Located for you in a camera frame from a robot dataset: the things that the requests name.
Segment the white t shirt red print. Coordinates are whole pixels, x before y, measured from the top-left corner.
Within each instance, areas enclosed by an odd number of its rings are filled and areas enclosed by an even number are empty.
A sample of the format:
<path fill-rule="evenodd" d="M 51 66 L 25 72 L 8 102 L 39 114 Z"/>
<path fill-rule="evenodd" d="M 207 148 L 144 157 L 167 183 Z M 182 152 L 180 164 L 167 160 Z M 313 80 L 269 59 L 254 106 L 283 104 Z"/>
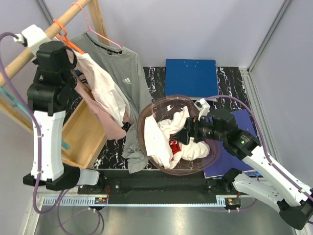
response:
<path fill-rule="evenodd" d="M 144 141 L 146 152 L 153 160 L 165 169 L 173 169 L 181 159 L 193 161 L 205 158 L 210 152 L 210 147 L 205 142 L 194 142 L 190 138 L 188 145 L 181 144 L 171 139 L 172 135 L 181 130 L 186 119 L 190 117 L 185 106 L 175 112 L 172 119 L 156 122 L 153 116 L 145 118 Z"/>

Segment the orange plastic hanger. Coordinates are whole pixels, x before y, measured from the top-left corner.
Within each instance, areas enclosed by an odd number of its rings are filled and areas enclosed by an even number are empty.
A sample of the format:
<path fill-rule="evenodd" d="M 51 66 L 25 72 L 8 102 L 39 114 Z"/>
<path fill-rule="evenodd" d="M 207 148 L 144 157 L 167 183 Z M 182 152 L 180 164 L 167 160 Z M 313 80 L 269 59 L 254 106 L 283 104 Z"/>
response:
<path fill-rule="evenodd" d="M 74 43 L 72 43 L 68 37 L 67 37 L 67 31 L 66 29 L 64 28 L 64 26 L 57 20 L 57 19 L 53 19 L 53 22 L 56 23 L 60 28 L 61 30 L 64 32 L 64 35 L 61 36 L 60 34 L 57 34 L 56 37 L 60 40 L 62 40 L 66 46 L 68 46 L 69 48 L 77 51 L 78 53 L 80 54 L 84 54 L 84 52 L 78 47 L 76 46 Z"/>

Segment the white t shirt blue graphic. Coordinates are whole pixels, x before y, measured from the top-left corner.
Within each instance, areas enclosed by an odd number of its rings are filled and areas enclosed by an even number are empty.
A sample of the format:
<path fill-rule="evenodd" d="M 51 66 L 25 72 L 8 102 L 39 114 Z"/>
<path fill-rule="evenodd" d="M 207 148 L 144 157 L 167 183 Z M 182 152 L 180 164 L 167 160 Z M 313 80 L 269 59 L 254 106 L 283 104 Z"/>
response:
<path fill-rule="evenodd" d="M 111 75 L 89 54 L 74 52 L 74 55 L 77 58 L 76 68 L 85 76 L 95 101 L 111 115 L 119 127 L 122 127 L 125 114 L 130 112 L 127 98 Z"/>

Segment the pink t shirt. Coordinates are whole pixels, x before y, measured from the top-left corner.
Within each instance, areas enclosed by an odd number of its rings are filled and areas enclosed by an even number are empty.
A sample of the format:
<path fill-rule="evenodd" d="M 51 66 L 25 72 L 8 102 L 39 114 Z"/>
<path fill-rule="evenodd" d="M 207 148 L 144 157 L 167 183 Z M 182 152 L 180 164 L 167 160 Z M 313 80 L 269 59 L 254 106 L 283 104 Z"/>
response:
<path fill-rule="evenodd" d="M 79 72 L 75 91 L 86 102 L 91 113 L 100 121 L 108 140 L 118 140 L 124 138 L 127 133 L 126 130 L 123 129 L 124 124 L 120 127 L 113 120 L 113 117 L 97 101 L 94 100 L 88 85 L 83 83 L 83 80 L 85 79 L 85 76 Z"/>

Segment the teal plastic hanger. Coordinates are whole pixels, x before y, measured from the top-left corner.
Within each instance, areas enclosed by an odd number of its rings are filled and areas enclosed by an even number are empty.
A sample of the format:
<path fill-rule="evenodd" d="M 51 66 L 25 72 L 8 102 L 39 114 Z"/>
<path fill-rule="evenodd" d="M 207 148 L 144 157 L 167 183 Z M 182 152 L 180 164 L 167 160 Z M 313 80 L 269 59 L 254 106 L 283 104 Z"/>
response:
<path fill-rule="evenodd" d="M 20 104 L 19 101 L 15 99 L 12 95 L 10 95 L 5 89 L 1 88 L 0 92 L 7 96 L 13 102 L 13 104 L 11 104 L 12 107 L 19 107 L 25 114 L 31 117 L 30 113 L 25 109 L 25 107 Z M 65 141 L 62 141 L 62 147 L 65 149 L 70 149 L 70 145 L 67 144 Z"/>

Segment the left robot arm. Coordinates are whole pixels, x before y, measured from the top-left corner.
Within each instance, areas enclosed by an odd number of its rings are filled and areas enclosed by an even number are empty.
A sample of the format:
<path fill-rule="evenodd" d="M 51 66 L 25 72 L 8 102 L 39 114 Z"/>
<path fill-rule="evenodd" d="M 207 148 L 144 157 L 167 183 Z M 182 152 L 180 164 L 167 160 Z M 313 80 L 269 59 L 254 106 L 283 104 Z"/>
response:
<path fill-rule="evenodd" d="M 74 68 L 77 58 L 69 59 L 71 49 L 60 41 L 40 45 L 36 52 L 37 70 L 27 90 L 34 135 L 34 160 L 25 185 L 45 186 L 60 191 L 88 185 L 96 194 L 105 190 L 105 181 L 96 170 L 81 169 L 62 162 L 62 128 L 67 102 L 77 84 Z"/>

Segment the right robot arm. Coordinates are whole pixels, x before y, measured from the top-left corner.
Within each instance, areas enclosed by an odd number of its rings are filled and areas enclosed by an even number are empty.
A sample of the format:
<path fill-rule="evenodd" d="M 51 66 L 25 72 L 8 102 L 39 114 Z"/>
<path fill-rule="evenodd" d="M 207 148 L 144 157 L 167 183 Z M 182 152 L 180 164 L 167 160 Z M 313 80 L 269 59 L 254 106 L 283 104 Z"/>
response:
<path fill-rule="evenodd" d="M 277 211 L 291 227 L 302 230 L 313 215 L 313 189 L 281 166 L 251 133 L 238 128 L 235 117 L 227 109 L 214 110 L 210 116 L 194 116 L 172 139 L 188 145 L 190 139 L 221 141 L 224 149 L 254 168 L 269 184 L 252 180 L 232 168 L 222 178 L 224 192 L 250 195 Z"/>

